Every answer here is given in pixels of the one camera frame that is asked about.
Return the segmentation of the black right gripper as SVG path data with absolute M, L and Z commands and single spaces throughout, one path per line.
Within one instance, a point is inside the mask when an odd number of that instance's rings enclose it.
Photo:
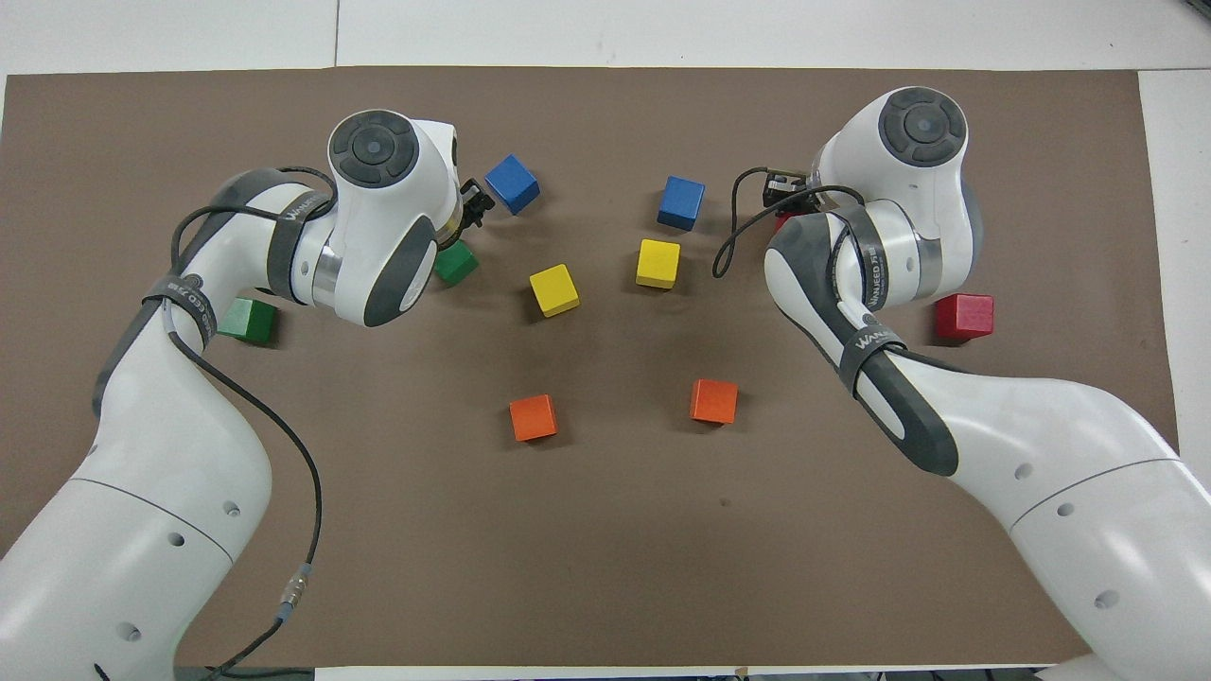
M 786 174 L 774 172 L 770 168 L 764 181 L 764 206 L 771 207 L 796 193 L 797 198 L 790 204 L 790 212 L 814 213 L 816 212 L 816 199 L 814 195 L 807 194 L 813 188 L 814 181 L 809 174 Z

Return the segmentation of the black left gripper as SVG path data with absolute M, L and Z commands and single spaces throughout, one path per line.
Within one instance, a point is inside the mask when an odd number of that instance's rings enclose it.
M 435 242 L 437 248 L 449 248 L 460 238 L 463 229 L 475 225 L 482 227 L 484 213 L 497 207 L 497 200 L 484 191 L 480 181 L 466 181 L 460 191 L 459 202 L 449 221 L 435 230 Z

